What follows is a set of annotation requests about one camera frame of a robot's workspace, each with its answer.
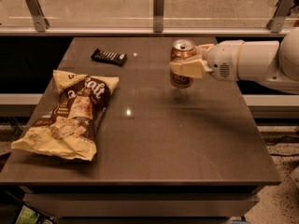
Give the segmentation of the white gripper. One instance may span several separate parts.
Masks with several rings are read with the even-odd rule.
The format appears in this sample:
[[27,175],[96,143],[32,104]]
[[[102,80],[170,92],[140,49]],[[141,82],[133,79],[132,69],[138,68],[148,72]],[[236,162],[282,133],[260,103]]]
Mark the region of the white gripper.
[[199,55],[172,61],[170,70],[184,77],[202,78],[210,73],[218,81],[238,81],[237,62],[243,44],[243,40],[228,40],[216,46],[198,45],[196,51]]

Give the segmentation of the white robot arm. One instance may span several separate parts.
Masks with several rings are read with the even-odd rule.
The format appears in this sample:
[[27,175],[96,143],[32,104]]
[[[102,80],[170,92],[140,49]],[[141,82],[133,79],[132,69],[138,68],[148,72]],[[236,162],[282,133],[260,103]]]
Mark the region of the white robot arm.
[[218,81],[253,81],[268,89],[299,93],[299,29],[281,41],[226,40],[197,45],[179,39],[172,45],[170,82],[185,89],[196,78],[211,75]]

